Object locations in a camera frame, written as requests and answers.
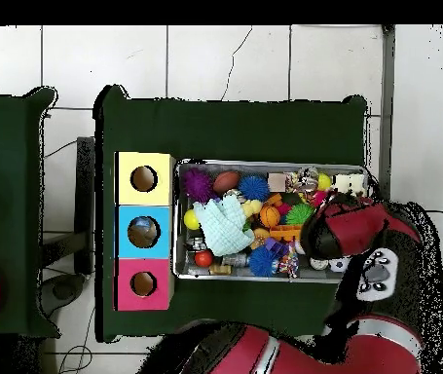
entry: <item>purple spiky ball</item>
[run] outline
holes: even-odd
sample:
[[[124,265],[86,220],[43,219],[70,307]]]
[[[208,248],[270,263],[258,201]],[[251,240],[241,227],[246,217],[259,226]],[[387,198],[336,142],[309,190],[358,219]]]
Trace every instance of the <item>purple spiky ball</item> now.
[[[185,172],[183,187],[189,198],[202,204],[206,204],[211,198],[216,197],[212,189],[212,179],[197,168],[191,168]]]

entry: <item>blue box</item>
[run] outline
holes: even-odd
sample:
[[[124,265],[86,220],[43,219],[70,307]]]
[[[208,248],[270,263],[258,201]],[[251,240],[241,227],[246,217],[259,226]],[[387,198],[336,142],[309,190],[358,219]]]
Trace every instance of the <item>blue box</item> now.
[[[150,247],[139,248],[128,238],[130,222],[137,217],[150,217],[159,226],[158,238]],[[170,206],[119,206],[119,258],[170,257]]]

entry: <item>dark green mat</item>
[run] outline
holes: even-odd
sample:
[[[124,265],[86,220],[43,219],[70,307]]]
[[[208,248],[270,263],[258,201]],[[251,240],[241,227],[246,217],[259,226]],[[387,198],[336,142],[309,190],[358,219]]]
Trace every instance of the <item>dark green mat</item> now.
[[[170,333],[198,318],[241,321],[293,336],[320,333],[337,284],[177,280],[165,312],[113,311],[113,154],[362,166],[365,111],[360,96],[342,103],[188,102],[128,99],[120,87],[106,87],[93,113],[103,120],[96,129],[97,160],[103,161],[97,175],[103,194],[96,195],[96,222],[102,220],[103,227],[97,227],[96,241],[98,229],[104,234],[103,257],[96,258],[103,265],[95,290],[97,336]]]
[[[36,305],[40,245],[40,119],[52,89],[0,95],[0,333],[56,336]]]

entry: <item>pink box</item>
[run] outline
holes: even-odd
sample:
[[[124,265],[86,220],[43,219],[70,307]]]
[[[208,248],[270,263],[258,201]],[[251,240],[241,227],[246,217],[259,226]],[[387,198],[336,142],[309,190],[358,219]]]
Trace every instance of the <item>pink box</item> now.
[[[120,258],[117,276],[117,311],[167,310],[174,292],[174,275],[169,259]],[[135,274],[149,273],[155,279],[150,295],[137,295],[131,281]]]

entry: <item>gray metal tray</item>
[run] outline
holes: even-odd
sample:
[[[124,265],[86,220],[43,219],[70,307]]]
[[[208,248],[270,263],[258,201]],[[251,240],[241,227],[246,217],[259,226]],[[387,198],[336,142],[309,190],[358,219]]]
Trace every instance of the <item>gray metal tray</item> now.
[[[269,172],[290,172],[300,168],[315,167],[320,172],[329,176],[339,173],[362,173],[364,176],[364,187],[367,187],[367,171],[362,167],[349,165],[319,165],[319,164],[281,164],[267,162],[242,162],[242,161],[199,161],[184,159],[176,163],[174,168],[174,214],[173,214],[173,240],[172,240],[172,270],[181,279],[188,280],[230,280],[230,281],[280,281],[280,282],[322,282],[338,283],[342,277],[341,273],[334,273],[330,269],[317,271],[310,267],[308,259],[300,255],[299,275],[291,279],[287,274],[275,274],[272,277],[256,277],[247,268],[232,268],[229,276],[217,275],[191,275],[189,270],[196,268],[194,253],[185,247],[188,238],[198,236],[200,231],[192,231],[183,223],[183,214],[192,207],[192,201],[182,191],[180,182],[183,174],[190,168],[198,168],[206,171],[213,178],[225,170],[236,170],[241,176],[259,174],[266,175]]]

